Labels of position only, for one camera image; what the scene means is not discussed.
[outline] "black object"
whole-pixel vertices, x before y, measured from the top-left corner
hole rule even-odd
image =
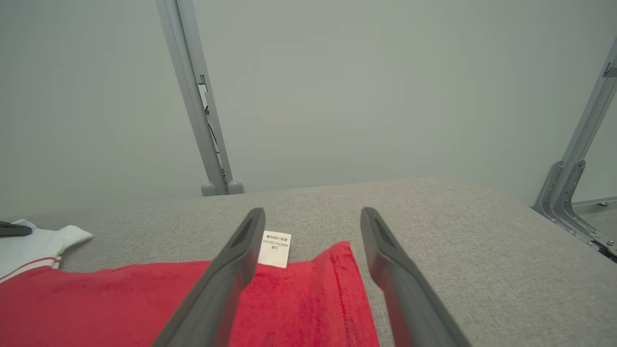
[[[255,276],[265,213],[253,209],[153,347],[228,346],[240,292]],[[397,347],[469,347],[464,335],[376,210],[360,217],[371,278],[384,291]]]
[[[32,228],[30,227],[0,222],[0,237],[28,236],[30,234],[32,234]]]

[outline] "red garment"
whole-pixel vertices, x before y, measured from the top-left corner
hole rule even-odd
[[[209,261],[93,273],[49,267],[0,283],[0,346],[149,346]],[[287,269],[257,266],[230,346],[378,346],[349,242]]]

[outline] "metal frame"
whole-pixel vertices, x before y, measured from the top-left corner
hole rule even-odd
[[[242,183],[234,181],[231,174],[193,0],[156,0],[156,3],[180,92],[210,181],[202,186],[202,192],[204,196],[243,193]],[[209,117],[206,116],[198,85],[206,87]],[[217,138],[220,162],[209,126]]]
[[[589,151],[608,107],[617,92],[617,78],[615,78],[617,77],[617,70],[614,66],[617,66],[617,39],[614,40],[608,57],[602,65],[594,90],[563,154],[563,159],[553,164],[533,209],[586,241],[589,246],[600,249],[607,254],[617,255],[617,246],[603,238],[596,228],[578,216],[572,203],[572,196],[586,166],[585,155]],[[560,175],[564,170],[569,172],[567,176]],[[609,201],[617,201],[617,197],[600,198],[574,205],[583,206]]]

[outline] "white cloth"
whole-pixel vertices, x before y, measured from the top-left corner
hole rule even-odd
[[[57,269],[65,249],[92,238],[92,234],[74,225],[53,231],[39,229],[25,219],[13,224],[27,225],[32,234],[0,238],[0,283],[36,267]]]

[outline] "towel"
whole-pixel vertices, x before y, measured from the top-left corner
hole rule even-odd
[[[12,224],[26,225],[32,234],[0,238],[0,282],[37,267],[57,268],[65,249],[92,238],[74,225],[54,231],[39,229],[25,219]]]
[[[0,346],[150,346],[209,264],[29,270],[0,283]],[[258,264],[230,338],[230,346],[378,345],[348,241],[287,269]]]

